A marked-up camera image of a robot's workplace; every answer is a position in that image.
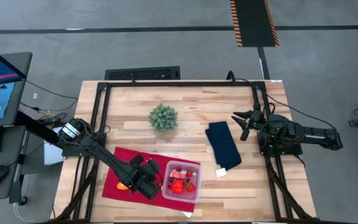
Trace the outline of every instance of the wooden table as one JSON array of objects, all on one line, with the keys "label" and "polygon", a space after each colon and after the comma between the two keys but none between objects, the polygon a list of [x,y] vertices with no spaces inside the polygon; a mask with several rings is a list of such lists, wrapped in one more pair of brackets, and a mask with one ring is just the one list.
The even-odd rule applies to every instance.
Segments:
[{"label": "wooden table", "polygon": [[[76,117],[91,120],[97,81],[83,82]],[[267,93],[287,103],[281,82],[266,81]],[[159,103],[178,111],[178,127],[167,134],[157,134],[149,124],[148,115]],[[92,222],[206,222],[206,221],[273,221],[273,207],[267,181],[264,158],[259,154],[256,131],[246,142],[240,141],[241,128],[231,119],[233,111],[252,109],[250,87],[119,87],[110,95],[106,124],[111,127],[106,148],[114,152],[116,146],[163,156],[188,159],[201,163],[203,180],[201,198],[193,216],[180,211],[141,203],[103,198],[104,180],[108,166],[99,165]],[[276,104],[275,113],[291,118],[287,107]],[[217,178],[214,153],[205,135],[208,123],[227,121],[242,157],[242,163],[229,170],[227,176]],[[315,216],[313,201],[303,164],[294,156],[282,156],[289,191],[305,209]],[[68,205],[73,188],[77,158],[64,161],[55,198],[55,211],[60,214]],[[283,209],[282,195],[278,198]],[[80,217],[85,215],[85,193]]]}]

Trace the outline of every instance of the plastic container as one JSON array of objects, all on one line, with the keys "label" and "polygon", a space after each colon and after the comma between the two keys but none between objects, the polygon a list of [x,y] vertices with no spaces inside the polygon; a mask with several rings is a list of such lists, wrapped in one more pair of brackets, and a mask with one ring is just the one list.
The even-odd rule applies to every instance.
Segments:
[{"label": "plastic container", "polygon": [[[171,173],[171,171],[176,171],[178,167],[180,167],[181,173],[185,173],[189,169],[191,169],[194,172],[193,176],[189,178],[190,178],[190,182],[195,185],[195,189],[196,189],[195,191],[189,192],[185,189],[182,194],[176,194],[173,190],[169,189],[168,185],[172,184],[169,182],[169,174]],[[202,172],[201,172],[200,165],[190,164],[187,162],[169,161],[167,164],[167,169],[165,170],[162,196],[170,200],[196,203],[200,198],[201,179],[202,179]]]}]

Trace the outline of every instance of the gray floor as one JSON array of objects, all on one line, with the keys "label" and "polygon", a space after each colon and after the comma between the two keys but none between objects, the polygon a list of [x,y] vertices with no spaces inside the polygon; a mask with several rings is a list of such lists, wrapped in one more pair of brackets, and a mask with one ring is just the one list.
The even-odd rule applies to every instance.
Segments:
[{"label": "gray floor", "polygon": [[[358,25],[358,1],[269,3],[276,26]],[[221,25],[231,25],[228,1],[0,0],[0,29]],[[358,30],[278,31],[278,38],[279,48],[265,49],[271,78],[284,81],[292,106],[335,125],[345,145],[337,152],[303,146],[317,214],[358,222],[358,128],[347,124],[358,108]],[[262,77],[256,49],[236,47],[232,32],[0,34],[0,54],[25,51],[34,54],[30,81],[71,96],[78,95],[83,80],[103,79],[108,68],[179,65],[182,79],[220,79],[228,70],[238,77]],[[30,85],[22,101],[45,109],[70,103]],[[324,127],[296,112],[293,119]],[[49,218],[59,173],[57,166],[29,176],[30,201],[19,208],[24,217]],[[0,200],[0,223],[21,223],[12,210]]]}]

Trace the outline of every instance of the red napkin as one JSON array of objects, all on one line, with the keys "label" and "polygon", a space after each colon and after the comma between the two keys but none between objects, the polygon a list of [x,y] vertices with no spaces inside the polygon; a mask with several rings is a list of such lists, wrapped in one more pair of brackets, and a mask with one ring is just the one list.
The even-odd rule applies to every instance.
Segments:
[{"label": "red napkin", "polygon": [[[136,155],[142,155],[144,158],[144,163],[146,160],[149,160],[150,158],[155,160],[159,166],[160,166],[160,174],[164,178],[165,177],[165,169],[167,168],[167,164],[169,161],[178,161],[178,162],[188,162],[192,164],[199,164],[198,162],[193,161],[187,161],[183,159],[176,159],[172,157],[167,156],[160,156],[156,154],[149,154],[144,152],[138,152],[133,151],[129,149],[124,149],[121,147],[116,147],[116,151],[114,152],[114,155],[116,155],[118,158],[120,158],[122,161],[129,162],[133,157]],[[161,178],[156,174],[155,175],[157,180],[155,183],[162,183]],[[132,195],[132,192],[130,190],[118,190],[117,184],[119,180],[117,176],[115,175],[114,171],[112,169],[109,169],[109,172],[107,174],[106,182],[104,183],[104,189],[102,197],[116,199],[116,200],[123,200],[128,202],[138,202],[138,203],[144,203],[147,205],[155,205],[159,207],[165,207],[165,208],[172,208],[175,210],[185,211],[185,212],[193,212],[194,211],[194,203],[188,203],[188,202],[179,202],[176,200],[170,200],[165,199],[162,196],[162,192],[158,193],[157,196],[153,200],[149,200],[146,197],[144,197],[140,192],[135,192]]]}]

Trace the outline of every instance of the navy blue cloth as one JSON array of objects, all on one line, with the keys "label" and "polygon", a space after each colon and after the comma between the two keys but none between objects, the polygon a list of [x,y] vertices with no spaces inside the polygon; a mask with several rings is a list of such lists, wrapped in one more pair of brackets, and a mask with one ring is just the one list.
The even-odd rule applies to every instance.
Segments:
[{"label": "navy blue cloth", "polygon": [[241,163],[241,156],[225,121],[210,123],[205,133],[214,149],[217,164],[229,170]]}]

